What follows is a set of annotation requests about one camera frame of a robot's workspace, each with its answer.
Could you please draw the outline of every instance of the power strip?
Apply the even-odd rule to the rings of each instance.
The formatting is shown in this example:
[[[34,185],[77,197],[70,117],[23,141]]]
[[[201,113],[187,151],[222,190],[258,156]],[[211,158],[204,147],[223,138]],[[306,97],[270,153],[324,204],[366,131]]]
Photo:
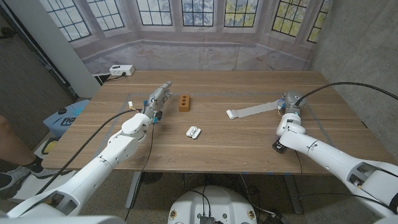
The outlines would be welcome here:
[[[132,75],[134,71],[135,69],[132,65],[112,65],[112,67],[109,69],[111,75],[115,76],[120,76],[123,74],[123,72],[126,72],[126,75],[129,76]]]

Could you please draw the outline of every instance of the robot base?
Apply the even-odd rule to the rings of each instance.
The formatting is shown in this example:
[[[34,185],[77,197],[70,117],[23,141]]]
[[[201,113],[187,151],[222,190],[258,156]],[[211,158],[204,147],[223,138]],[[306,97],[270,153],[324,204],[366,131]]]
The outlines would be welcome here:
[[[199,193],[202,187],[193,189]],[[256,214],[251,204],[240,194],[220,186],[206,186],[205,196],[210,203],[211,218],[206,218],[206,223],[223,224],[256,224]],[[205,200],[205,216],[209,217],[209,205]],[[203,216],[202,195],[189,191],[174,202],[170,209],[168,224],[201,224],[205,219]]]

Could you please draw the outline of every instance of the backdrop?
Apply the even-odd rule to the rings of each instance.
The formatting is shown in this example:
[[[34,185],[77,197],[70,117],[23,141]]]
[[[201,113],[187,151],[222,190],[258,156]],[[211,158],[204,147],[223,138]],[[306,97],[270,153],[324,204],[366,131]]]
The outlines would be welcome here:
[[[40,0],[92,74],[305,70],[330,0]]]

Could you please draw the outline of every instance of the floor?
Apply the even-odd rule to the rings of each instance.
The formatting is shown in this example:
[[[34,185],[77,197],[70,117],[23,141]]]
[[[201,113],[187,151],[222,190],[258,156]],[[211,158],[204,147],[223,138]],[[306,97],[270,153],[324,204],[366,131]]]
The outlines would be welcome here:
[[[205,174],[164,173],[159,181],[141,184],[134,207],[126,223],[167,223],[169,209],[188,189],[205,184]],[[211,184],[229,187],[239,192],[239,176],[236,174],[211,174]],[[302,199],[304,214],[292,211],[284,179],[280,175],[245,175],[247,185],[259,189],[252,200],[264,209],[276,209],[290,222],[315,223],[374,223],[379,218],[355,198],[336,195],[308,196]],[[116,215],[123,220],[128,209],[124,207],[132,172],[115,170],[94,193],[81,211],[81,215]],[[346,192],[344,185],[332,176],[297,176],[296,183],[301,195],[320,192]],[[0,200],[0,210],[8,212],[16,203]]]

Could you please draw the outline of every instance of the window pane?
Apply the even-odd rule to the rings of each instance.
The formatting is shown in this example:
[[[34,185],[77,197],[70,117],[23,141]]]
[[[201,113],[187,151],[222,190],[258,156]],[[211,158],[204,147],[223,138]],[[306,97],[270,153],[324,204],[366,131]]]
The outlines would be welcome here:
[[[113,23],[112,16],[104,16],[104,20],[106,22],[106,25],[108,25],[109,29],[114,29],[116,26]]]
[[[110,13],[108,11],[108,7],[106,6],[104,1],[98,1],[98,2],[96,2],[96,4],[97,4],[102,16],[110,15]]]
[[[192,12],[192,0],[182,0],[182,11]]]
[[[327,12],[329,10],[330,0],[324,0],[320,12],[318,13],[317,19],[314,22],[311,34],[308,37],[308,41],[316,43],[318,40],[318,35],[321,31],[323,22],[325,21]]]
[[[203,12],[203,4],[202,3],[203,3],[202,0],[193,0],[193,11],[194,12]]]
[[[141,12],[141,20],[144,25],[152,25],[152,19],[150,18],[150,12]]]
[[[184,26],[213,26],[213,0],[181,0],[181,3]]]
[[[159,6],[162,12],[170,12],[169,0],[159,0]]]
[[[279,3],[272,30],[296,37],[307,11],[308,0],[283,0]]]
[[[255,13],[257,9],[257,0],[248,0],[247,13]]]
[[[172,24],[172,16],[169,12],[161,12],[163,25],[171,25]]]
[[[193,25],[194,26],[203,25],[203,13],[193,13]]]
[[[204,13],[203,14],[203,25],[204,26],[213,26],[213,13]]]
[[[67,12],[68,12],[70,18],[72,19],[72,22],[73,22],[73,23],[76,24],[76,23],[78,23],[78,22],[83,21],[83,19],[80,17],[79,12],[77,11],[77,8],[76,8],[76,7],[70,7],[70,8],[68,8],[68,9],[67,9]]]
[[[137,4],[143,25],[172,25],[169,0],[137,0]]]
[[[98,21],[99,25],[101,26],[102,30],[108,30],[108,26],[106,25],[103,17],[97,18],[97,21]]]
[[[225,24],[224,24],[224,26],[226,26],[226,27],[234,26],[234,18],[235,18],[235,14],[233,14],[233,13],[225,14]]]
[[[116,6],[116,2],[114,0],[106,0],[106,5],[111,14],[119,13],[118,7]]]
[[[84,22],[79,22],[79,23],[75,24],[75,26],[76,26],[77,30],[79,31],[80,35],[87,36],[90,34],[88,32],[87,27]]]
[[[93,11],[93,14],[95,17],[100,17],[101,13],[100,13],[100,9],[98,9],[97,4],[95,3],[90,3],[90,8]]]
[[[213,12],[214,1],[213,0],[204,0],[203,1],[203,12]]]
[[[227,0],[224,26],[252,27],[256,18],[257,4],[258,0]]]
[[[112,19],[113,19],[113,22],[116,24],[116,27],[123,26],[123,22],[122,22],[122,19],[120,18],[119,14],[112,15]]]
[[[236,0],[226,0],[225,12],[235,13]]]
[[[63,7],[75,6],[72,0],[61,0],[61,3]]]
[[[67,32],[72,40],[80,38],[80,34],[74,25],[67,26],[67,27],[65,27],[65,29],[67,30]]]
[[[40,3],[69,42],[90,35],[72,0],[40,0]]]
[[[276,30],[276,31],[280,31],[283,23],[284,23],[284,20],[282,18],[276,17],[275,22],[274,22],[274,27],[272,29]]]
[[[152,17],[153,25],[162,25],[162,18],[160,17],[160,12],[150,12],[150,16]]]
[[[115,0],[95,0],[89,6],[103,31],[124,27]]]
[[[147,0],[137,0],[137,3],[140,11],[149,11]]]
[[[236,3],[236,12],[237,13],[245,13],[246,12],[246,0],[238,0]]]
[[[148,0],[150,11],[160,11],[159,4],[157,0]]]
[[[62,9],[59,11],[55,11],[55,13],[58,16],[58,18],[60,19],[63,26],[68,26],[68,25],[72,24],[72,21],[70,20],[66,10]]]
[[[193,26],[193,13],[192,12],[183,12],[183,19],[185,26]]]
[[[254,24],[254,14],[246,14],[244,18],[244,26],[251,27]]]
[[[243,26],[244,14],[236,14],[235,15],[235,25],[236,27]]]
[[[312,28],[312,31],[311,31],[311,34],[310,34],[310,37],[308,38],[308,40],[316,43],[318,40],[318,35],[319,35],[320,31],[321,31],[321,29],[318,29],[316,27]]]

